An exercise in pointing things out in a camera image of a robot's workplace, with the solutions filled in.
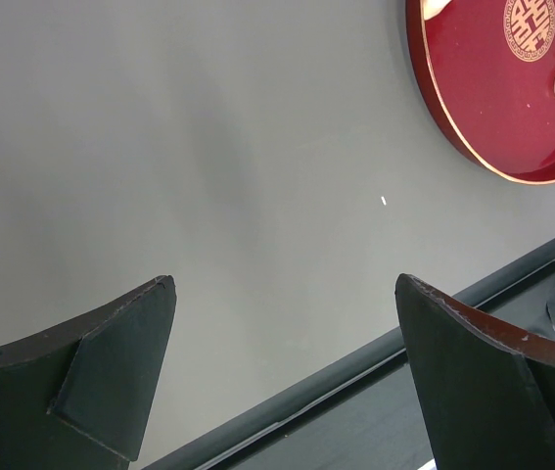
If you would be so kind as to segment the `white heart chocolate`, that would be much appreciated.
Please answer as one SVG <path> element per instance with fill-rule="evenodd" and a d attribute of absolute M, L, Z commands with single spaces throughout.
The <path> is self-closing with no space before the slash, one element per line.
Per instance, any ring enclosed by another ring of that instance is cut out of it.
<path fill-rule="evenodd" d="M 439 13 L 451 2 L 451 0 L 422 0 L 422 16 L 425 21 L 428 21 Z"/>

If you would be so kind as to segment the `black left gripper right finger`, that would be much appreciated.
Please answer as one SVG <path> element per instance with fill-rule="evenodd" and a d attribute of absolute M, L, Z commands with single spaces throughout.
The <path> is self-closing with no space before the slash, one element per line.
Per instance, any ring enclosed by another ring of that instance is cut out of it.
<path fill-rule="evenodd" d="M 555 469 L 555 341 L 409 274 L 395 303 L 437 468 Z"/>

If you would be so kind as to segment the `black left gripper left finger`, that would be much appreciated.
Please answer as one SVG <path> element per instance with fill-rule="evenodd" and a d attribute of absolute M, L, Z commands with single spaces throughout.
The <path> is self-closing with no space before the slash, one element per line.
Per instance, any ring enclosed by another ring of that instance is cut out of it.
<path fill-rule="evenodd" d="M 0 346 L 0 469 L 137 460 L 176 306 L 171 276 Z"/>

